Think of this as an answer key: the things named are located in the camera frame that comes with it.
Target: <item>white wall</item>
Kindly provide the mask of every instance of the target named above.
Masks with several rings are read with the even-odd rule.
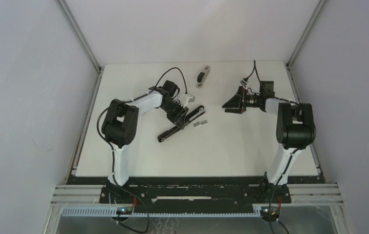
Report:
[[[318,0],[67,0],[101,65],[284,60]]]
[[[94,80],[53,0],[0,1],[0,233],[40,233]]]
[[[293,75],[355,232],[369,233],[369,1],[329,1]]]

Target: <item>gray floor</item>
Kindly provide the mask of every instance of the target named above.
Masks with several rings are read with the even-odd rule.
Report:
[[[284,207],[280,220],[291,234],[335,234],[329,207]],[[125,224],[145,229],[146,219]],[[274,223],[276,234],[285,234]],[[132,234],[109,217],[62,217],[58,234]],[[150,234],[271,234],[269,224],[260,218],[151,218]]]

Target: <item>gray wall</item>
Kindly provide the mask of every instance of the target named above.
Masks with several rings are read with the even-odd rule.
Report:
[[[53,0],[0,1],[0,233],[40,233],[94,81]]]
[[[369,1],[329,1],[293,75],[355,232],[369,233]]]

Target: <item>white table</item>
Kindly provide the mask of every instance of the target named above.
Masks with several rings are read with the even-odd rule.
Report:
[[[196,77],[206,65],[211,71],[203,87],[197,89]],[[206,119],[209,123],[198,128],[191,124],[159,143],[157,136],[173,127],[166,113],[154,109],[140,116],[129,151],[130,176],[262,176],[268,170],[278,146],[276,116],[258,108],[249,108],[242,115],[225,113],[221,108],[236,93],[240,79],[252,71],[253,62],[121,64],[105,66],[76,176],[107,176],[110,171],[110,147],[96,131],[101,111],[115,98],[127,100],[143,94],[174,66],[182,70],[188,92],[196,97],[188,105],[189,111],[204,105],[206,113],[197,121]],[[276,96],[294,100],[283,62],[258,61],[256,66],[261,80],[274,81]],[[166,79],[184,93],[177,70],[169,72]],[[259,91],[255,75],[250,81],[253,91]],[[317,175],[309,147],[299,155],[290,175]]]

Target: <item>robotic arm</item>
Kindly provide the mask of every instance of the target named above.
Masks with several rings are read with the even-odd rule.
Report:
[[[265,172],[260,185],[266,202],[272,198],[272,191],[285,194],[288,175],[298,155],[313,143],[316,131],[313,123],[312,106],[309,103],[293,103],[276,98],[273,81],[260,81],[259,94],[248,94],[246,87],[239,86],[236,95],[222,108],[227,113],[242,114],[247,107],[260,108],[263,112],[277,115],[276,139],[279,146],[269,170]]]
[[[130,101],[111,101],[101,128],[105,140],[116,145],[114,165],[108,176],[111,183],[122,186],[129,178],[128,149],[136,136],[138,116],[153,108],[161,108],[167,113],[168,120],[178,128],[184,128],[189,108],[173,100],[177,89],[174,82],[167,80],[162,87],[151,87],[147,93]]]

